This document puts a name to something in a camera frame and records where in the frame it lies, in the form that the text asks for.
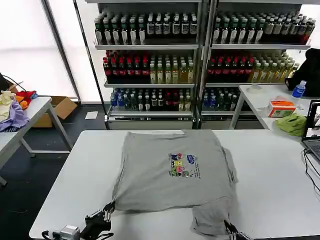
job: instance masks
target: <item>cardboard box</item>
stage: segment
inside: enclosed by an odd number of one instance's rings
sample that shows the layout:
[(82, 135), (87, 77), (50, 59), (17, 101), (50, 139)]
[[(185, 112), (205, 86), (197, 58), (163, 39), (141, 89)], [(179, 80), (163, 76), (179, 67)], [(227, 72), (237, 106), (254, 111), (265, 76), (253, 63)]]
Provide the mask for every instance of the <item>cardboard box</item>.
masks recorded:
[[(65, 96), (51, 96), (51, 105), (57, 116), (61, 119), (66, 119), (78, 106), (68, 97)], [(33, 126), (33, 128), (52, 128), (53, 123), (48, 113), (45, 113)]]

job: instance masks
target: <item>black bag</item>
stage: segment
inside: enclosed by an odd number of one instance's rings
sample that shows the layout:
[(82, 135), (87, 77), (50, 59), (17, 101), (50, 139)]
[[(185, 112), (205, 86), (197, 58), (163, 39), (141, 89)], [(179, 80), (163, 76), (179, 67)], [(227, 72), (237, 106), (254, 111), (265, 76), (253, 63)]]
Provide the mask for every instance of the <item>black bag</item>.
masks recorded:
[(306, 60), (292, 78), (284, 80), (292, 91), (301, 81), (306, 81), (304, 97), (320, 97), (320, 49), (310, 48), (305, 53)]

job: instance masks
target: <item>clothing pile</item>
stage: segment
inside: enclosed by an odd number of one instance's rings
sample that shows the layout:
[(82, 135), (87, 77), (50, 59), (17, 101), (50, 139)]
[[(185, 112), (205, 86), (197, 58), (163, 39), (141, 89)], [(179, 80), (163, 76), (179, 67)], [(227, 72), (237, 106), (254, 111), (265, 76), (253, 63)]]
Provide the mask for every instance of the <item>clothing pile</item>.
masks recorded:
[(0, 132), (17, 132), (25, 126), (29, 118), (26, 109), (32, 98), (38, 97), (36, 91), (1, 91), (0, 95)]
[(192, 208), (196, 233), (227, 236), (236, 182), (231, 153), (211, 130), (129, 132), (112, 198), (121, 211)]

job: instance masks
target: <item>purple cloth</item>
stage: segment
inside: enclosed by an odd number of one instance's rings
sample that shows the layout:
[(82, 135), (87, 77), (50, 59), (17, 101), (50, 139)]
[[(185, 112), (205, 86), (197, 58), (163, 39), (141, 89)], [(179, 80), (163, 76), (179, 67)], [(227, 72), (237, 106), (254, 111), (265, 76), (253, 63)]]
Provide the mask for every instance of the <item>purple cloth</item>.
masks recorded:
[(27, 124), (29, 118), (25, 116), (20, 104), (14, 100), (10, 106), (9, 117), (6, 120), (0, 122), (0, 132), (8, 127), (22, 128)]

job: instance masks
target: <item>orange box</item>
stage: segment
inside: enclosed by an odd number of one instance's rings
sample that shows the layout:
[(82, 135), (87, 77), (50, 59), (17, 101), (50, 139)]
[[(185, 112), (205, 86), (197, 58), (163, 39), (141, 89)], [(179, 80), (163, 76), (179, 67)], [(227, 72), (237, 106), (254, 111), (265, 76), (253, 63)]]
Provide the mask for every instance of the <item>orange box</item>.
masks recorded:
[(291, 101), (270, 101), (268, 105), (268, 117), (283, 118), (296, 110), (295, 104)]

